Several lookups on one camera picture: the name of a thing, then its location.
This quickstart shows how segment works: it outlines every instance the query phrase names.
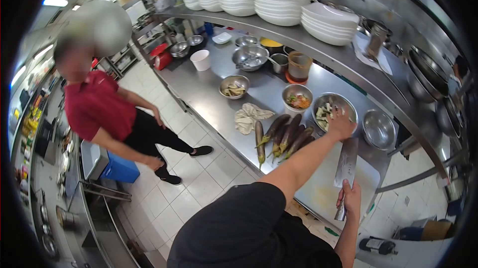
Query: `ceiling light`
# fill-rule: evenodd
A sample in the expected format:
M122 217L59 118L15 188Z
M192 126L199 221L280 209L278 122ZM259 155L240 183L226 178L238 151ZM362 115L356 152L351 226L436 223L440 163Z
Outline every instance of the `ceiling light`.
M20 75L22 75L23 72L25 72L26 68L27 68L27 66L23 66L22 68L20 68L20 70L18 70L18 72L15 74L15 76L11 80L10 87L12 87L15 84L15 82L18 80L18 78L20 78Z
M68 1L67 0L44 0L43 4L45 6L64 7L68 4Z
M53 48L53 44L50 44L50 46L48 46L44 50L40 51L33 59L38 60L41 56L43 56L45 53L47 53L52 48Z

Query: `white cutting board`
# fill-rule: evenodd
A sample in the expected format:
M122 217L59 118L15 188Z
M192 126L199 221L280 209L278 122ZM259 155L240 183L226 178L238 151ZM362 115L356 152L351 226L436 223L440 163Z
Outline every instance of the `white cutting board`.
M334 187L334 179L341 149L342 143L339 142L327 154L312 177L295 194L298 201L339 229L344 228L345 221L334 219L340 192L340 188ZM380 174L361 157L357 157L355 170L355 180L362 188L360 205L360 217L362 217L373 199L380 182Z

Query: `knife handle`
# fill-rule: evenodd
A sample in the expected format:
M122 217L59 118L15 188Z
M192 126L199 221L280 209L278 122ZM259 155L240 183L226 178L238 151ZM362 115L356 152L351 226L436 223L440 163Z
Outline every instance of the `knife handle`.
M335 213L335 220L344 221L345 219L345 205L344 205L344 198L340 201L340 205L338 205L337 212Z

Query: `cleaver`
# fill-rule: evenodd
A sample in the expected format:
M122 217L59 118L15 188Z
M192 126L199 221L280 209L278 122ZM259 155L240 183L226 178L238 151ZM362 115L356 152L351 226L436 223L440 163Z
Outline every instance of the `cleaver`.
M344 140L340 157L338 158L337 172L335 173L334 186L342 188L343 181L347 179L352 186L355 177L355 165L357 163L357 153L359 151L359 139L348 138ZM340 201L335 220L343 221L345 219L344 198Z

